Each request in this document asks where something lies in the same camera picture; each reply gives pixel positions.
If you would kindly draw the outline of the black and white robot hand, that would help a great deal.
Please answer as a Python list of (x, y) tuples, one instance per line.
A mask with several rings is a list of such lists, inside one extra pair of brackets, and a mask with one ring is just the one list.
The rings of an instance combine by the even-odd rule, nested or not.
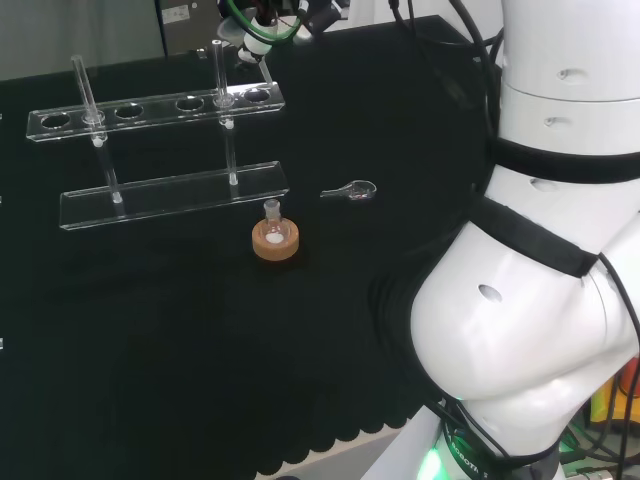
[(257, 64), (273, 49), (310, 43), (346, 20), (350, 1), (218, 1), (219, 36), (238, 46), (241, 62)]

